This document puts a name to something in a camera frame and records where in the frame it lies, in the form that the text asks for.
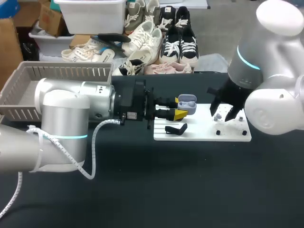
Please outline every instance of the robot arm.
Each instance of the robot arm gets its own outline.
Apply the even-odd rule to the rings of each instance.
[[[171,109],[156,110],[155,105]],[[146,119],[149,127],[155,117],[177,120],[188,113],[176,109],[178,101],[174,97],[154,97],[153,90],[146,90],[142,80],[136,80],[134,87],[126,87],[119,95],[113,85],[42,79],[35,91],[35,106],[42,114],[41,130],[56,139],[60,146],[46,137],[0,124],[0,171],[68,172],[79,169],[85,162],[89,120],[108,123],[105,120],[117,118],[119,121],[109,123],[123,125],[125,120]],[[64,147],[70,157],[60,147]]]
[[[302,13],[282,0],[267,0],[256,11],[254,27],[240,40],[229,65],[229,80],[214,94],[210,110],[220,102],[233,105],[225,121],[245,108],[248,120],[267,134],[283,134],[304,126],[304,48],[299,35]]]

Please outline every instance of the cardboard box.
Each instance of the cardboard box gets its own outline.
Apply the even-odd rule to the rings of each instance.
[[[0,90],[23,61],[13,19],[0,19]]]
[[[38,0],[38,2],[40,2],[41,4],[48,2],[48,1],[50,1],[50,0]]]
[[[75,35],[74,39],[70,43],[70,49],[73,49],[76,45],[85,44],[92,35]]]
[[[66,23],[61,13],[49,8],[50,2],[41,5],[39,27],[48,34],[58,37],[66,29]]]
[[[38,21],[40,15],[39,2],[20,2],[20,11],[13,17],[20,43],[33,43],[34,39],[29,37],[29,32]]]

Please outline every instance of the gray plastic basket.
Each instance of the gray plastic basket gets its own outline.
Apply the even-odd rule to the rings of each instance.
[[[111,83],[111,63],[21,62],[0,93],[0,112],[10,121],[41,121],[34,105],[43,78]]]

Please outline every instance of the black and white sneaker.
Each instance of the black and white sneaker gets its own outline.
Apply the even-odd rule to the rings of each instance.
[[[157,26],[163,33],[175,24],[175,11],[176,9],[172,6],[166,6],[161,8],[160,24]]]
[[[190,26],[183,30],[180,41],[180,63],[189,63],[191,67],[195,67],[200,55],[196,37]]]
[[[183,30],[188,25],[191,25],[189,10],[187,7],[181,6],[176,13],[175,26]]]
[[[151,58],[151,52],[147,49],[135,51],[112,75],[137,75],[149,63]]]
[[[178,62],[180,56],[180,33],[173,25],[171,26],[163,41],[160,51],[160,63]]]

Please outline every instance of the yellow object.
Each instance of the yellow object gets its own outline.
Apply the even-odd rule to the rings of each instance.
[[[188,114],[188,111],[183,111],[183,110],[177,110],[175,109],[175,115],[174,115],[174,120],[179,120],[181,118],[186,117]]]

